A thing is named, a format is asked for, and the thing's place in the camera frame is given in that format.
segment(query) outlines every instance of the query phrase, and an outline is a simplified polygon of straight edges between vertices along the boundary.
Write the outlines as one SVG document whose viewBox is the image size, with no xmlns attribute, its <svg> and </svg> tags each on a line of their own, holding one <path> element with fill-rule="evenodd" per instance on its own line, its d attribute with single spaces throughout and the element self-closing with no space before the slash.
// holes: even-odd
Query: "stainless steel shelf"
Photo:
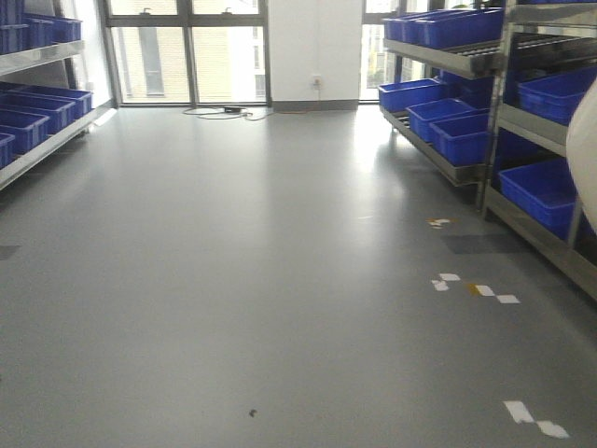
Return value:
<svg viewBox="0 0 597 448">
<path fill-rule="evenodd" d="M 477 184 L 485 176 L 485 165 L 454 166 L 439 154 L 431 145 L 410 130 L 409 117 L 404 112 L 393 114 L 382 108 L 382 113 L 392 126 L 404 135 L 417 149 L 435 164 L 439 171 L 456 186 Z"/>
<path fill-rule="evenodd" d="M 0 55 L 0 76 L 53 63 L 77 55 L 85 48 L 82 40 L 51 45 L 41 49 L 28 49 L 17 53 Z"/>
<path fill-rule="evenodd" d="M 595 29 L 597 27 L 597 4 L 517 5 L 512 9 L 507 20 L 518 25 L 547 26 L 554 29 L 570 28 L 574 30 L 583 27 Z"/>
<path fill-rule="evenodd" d="M 458 49 L 429 49 L 389 39 L 385 39 L 383 43 L 389 51 L 469 79 L 488 76 L 494 68 L 497 68 L 495 63 L 495 56 L 499 50 L 497 41 Z"/>
<path fill-rule="evenodd" d="M 383 42 L 393 53 L 468 79 L 492 75 L 502 65 L 498 41 L 453 49 L 429 49 L 388 39 Z M 581 60 L 594 57 L 596 53 L 597 41 L 567 35 L 525 35 L 517 46 L 519 68 L 545 67 L 565 60 Z"/>
<path fill-rule="evenodd" d="M 597 299 L 597 265 L 581 256 L 496 189 L 487 188 L 485 206 Z"/>
<path fill-rule="evenodd" d="M 568 128 L 511 105 L 500 105 L 498 125 L 539 146 L 566 157 Z"/>
<path fill-rule="evenodd" d="M 34 147 L 28 153 L 20 156 L 18 159 L 13 161 L 10 165 L 0 170 L 0 189 L 4 189 L 12 182 L 14 182 L 21 175 L 26 173 L 28 170 L 36 166 L 52 152 L 59 149 L 69 140 L 84 132 L 95 120 L 97 120 L 104 112 L 110 108 L 110 102 L 105 105 L 101 105 L 93 109 L 89 114 L 85 115 L 81 119 L 78 119 L 74 123 L 70 124 L 66 128 L 62 129 L 59 133 L 52 135 L 42 144 Z"/>
</svg>

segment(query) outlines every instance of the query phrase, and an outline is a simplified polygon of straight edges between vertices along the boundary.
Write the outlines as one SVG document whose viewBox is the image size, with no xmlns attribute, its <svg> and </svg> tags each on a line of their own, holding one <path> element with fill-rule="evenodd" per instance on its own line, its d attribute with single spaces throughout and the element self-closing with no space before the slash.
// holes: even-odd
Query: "paper scrap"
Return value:
<svg viewBox="0 0 597 448">
<path fill-rule="evenodd" d="M 497 296 L 497 299 L 503 304 L 520 303 L 516 296 L 512 294 L 506 294 L 503 296 Z"/>
<path fill-rule="evenodd" d="M 436 290 L 438 290 L 438 291 L 447 291 L 448 289 L 450 289 L 446 282 L 441 282 L 439 280 L 432 280 L 431 283 L 433 283 L 433 286 L 436 287 Z"/>
<path fill-rule="evenodd" d="M 493 293 L 492 289 L 490 287 L 485 286 L 485 285 L 477 285 L 477 291 L 483 297 L 493 297 L 493 296 L 495 296 L 495 294 Z"/>
<path fill-rule="evenodd" d="M 441 273 L 439 277 L 445 282 L 459 282 L 460 277 L 455 273 Z"/>
<path fill-rule="evenodd" d="M 546 436 L 554 437 L 556 439 L 570 438 L 566 430 L 560 425 L 555 425 L 550 421 L 537 422 L 537 424 L 539 425 L 541 432 L 543 432 Z"/>
<path fill-rule="evenodd" d="M 534 423 L 535 420 L 522 401 L 504 401 L 516 423 Z"/>
</svg>

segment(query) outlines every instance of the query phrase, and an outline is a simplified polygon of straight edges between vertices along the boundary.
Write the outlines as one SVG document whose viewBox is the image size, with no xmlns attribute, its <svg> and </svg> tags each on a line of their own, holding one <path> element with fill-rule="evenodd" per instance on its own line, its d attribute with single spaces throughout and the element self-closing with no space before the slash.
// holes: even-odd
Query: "white wall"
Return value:
<svg viewBox="0 0 597 448">
<path fill-rule="evenodd" d="M 270 0 L 271 96 L 315 101 L 359 97 L 361 0 Z"/>
</svg>

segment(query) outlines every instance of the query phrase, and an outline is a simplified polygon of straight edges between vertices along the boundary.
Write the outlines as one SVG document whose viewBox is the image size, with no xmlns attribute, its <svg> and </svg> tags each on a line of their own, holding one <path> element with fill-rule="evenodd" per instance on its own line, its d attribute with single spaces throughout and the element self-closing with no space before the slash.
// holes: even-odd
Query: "dark floor stain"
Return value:
<svg viewBox="0 0 597 448">
<path fill-rule="evenodd" d="M 19 245 L 0 245 L 0 260 L 7 260 L 19 250 Z"/>
<path fill-rule="evenodd" d="M 507 233 L 447 235 L 441 240 L 454 254 L 511 254 L 531 250 L 523 240 Z"/>
</svg>

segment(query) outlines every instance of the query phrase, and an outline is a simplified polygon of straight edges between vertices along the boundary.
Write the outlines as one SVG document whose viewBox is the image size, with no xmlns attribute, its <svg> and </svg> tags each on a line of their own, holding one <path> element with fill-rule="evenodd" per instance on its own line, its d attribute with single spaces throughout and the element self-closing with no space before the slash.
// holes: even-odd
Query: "white object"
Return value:
<svg viewBox="0 0 597 448">
<path fill-rule="evenodd" d="M 534 423 L 535 420 L 522 401 L 504 401 L 516 423 Z"/>
<path fill-rule="evenodd" d="M 593 82 L 572 116 L 566 157 L 591 226 L 597 229 L 597 83 Z"/>
<path fill-rule="evenodd" d="M 503 296 L 497 296 L 497 299 L 500 301 L 500 303 L 503 303 L 503 304 L 520 303 L 521 302 L 517 299 L 516 296 L 513 296 L 512 294 L 505 294 Z"/>
<path fill-rule="evenodd" d="M 458 281 L 460 281 L 460 277 L 458 275 L 456 275 L 455 273 L 441 273 L 439 275 L 439 277 L 444 282 L 458 282 Z"/>
<path fill-rule="evenodd" d="M 486 287 L 485 285 L 475 285 L 479 294 L 483 297 L 494 297 L 495 294 L 490 287 Z"/>
<path fill-rule="evenodd" d="M 450 289 L 446 282 L 440 282 L 439 280 L 432 280 L 431 283 L 433 283 L 433 286 L 438 291 L 447 291 L 448 289 Z"/>
<path fill-rule="evenodd" d="M 555 425 L 550 421 L 537 422 L 537 424 L 539 425 L 539 429 L 541 429 L 541 432 L 543 432 L 546 436 L 550 436 L 555 439 L 570 438 L 566 430 L 560 425 Z"/>
</svg>

